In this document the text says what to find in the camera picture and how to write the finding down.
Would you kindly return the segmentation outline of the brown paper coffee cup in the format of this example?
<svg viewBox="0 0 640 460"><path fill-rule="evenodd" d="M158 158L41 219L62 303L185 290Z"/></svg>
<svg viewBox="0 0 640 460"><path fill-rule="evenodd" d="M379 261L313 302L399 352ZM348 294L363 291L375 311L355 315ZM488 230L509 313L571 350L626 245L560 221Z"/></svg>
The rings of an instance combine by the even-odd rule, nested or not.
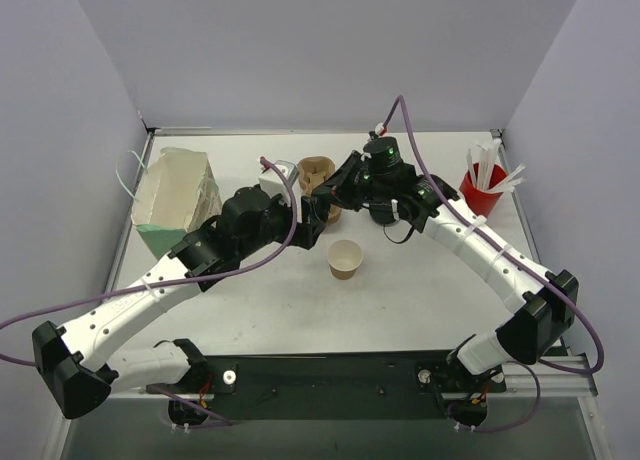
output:
<svg viewBox="0 0 640 460"><path fill-rule="evenodd" d="M329 246L327 261L334 278L349 280L362 264L363 251L360 245L352 240L338 240Z"/></svg>

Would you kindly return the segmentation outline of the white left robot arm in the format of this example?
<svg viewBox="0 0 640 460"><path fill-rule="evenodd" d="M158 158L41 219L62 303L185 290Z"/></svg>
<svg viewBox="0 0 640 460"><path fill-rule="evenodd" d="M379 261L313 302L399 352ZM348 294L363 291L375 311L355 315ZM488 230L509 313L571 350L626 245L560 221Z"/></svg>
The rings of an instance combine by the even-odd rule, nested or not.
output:
<svg viewBox="0 0 640 460"><path fill-rule="evenodd" d="M39 325L32 333L36 369L63 416L82 417L134 387L201 389L214 375L190 340L130 352L124 344L180 303L247 272L243 261L260 249L273 243L311 249L325 229L333 193L321 186L293 201L283 188L243 187L110 301L61 326Z"/></svg>

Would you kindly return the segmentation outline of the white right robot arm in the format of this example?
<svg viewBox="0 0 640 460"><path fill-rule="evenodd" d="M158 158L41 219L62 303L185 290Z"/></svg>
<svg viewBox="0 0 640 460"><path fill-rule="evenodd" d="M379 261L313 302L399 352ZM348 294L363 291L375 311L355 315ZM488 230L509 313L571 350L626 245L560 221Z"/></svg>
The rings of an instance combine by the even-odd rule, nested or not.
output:
<svg viewBox="0 0 640 460"><path fill-rule="evenodd" d="M511 247L437 176L403 161L393 137L375 137L311 193L315 207L383 211L449 249L500 298L511 316L457 347L451 363L479 376L511 360L536 363L572 326L578 281Z"/></svg>

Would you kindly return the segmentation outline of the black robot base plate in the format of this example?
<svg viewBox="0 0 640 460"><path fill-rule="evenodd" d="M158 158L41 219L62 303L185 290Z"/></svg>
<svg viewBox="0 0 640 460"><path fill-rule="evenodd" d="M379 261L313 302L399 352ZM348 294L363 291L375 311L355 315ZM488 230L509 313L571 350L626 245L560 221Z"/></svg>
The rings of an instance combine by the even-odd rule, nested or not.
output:
<svg viewBox="0 0 640 460"><path fill-rule="evenodd" d="M457 403L481 422L487 407L475 396L503 393L502 370L472 376L448 363L448 351L215 355L170 392L167 413L180 426L217 426L225 420L441 419Z"/></svg>

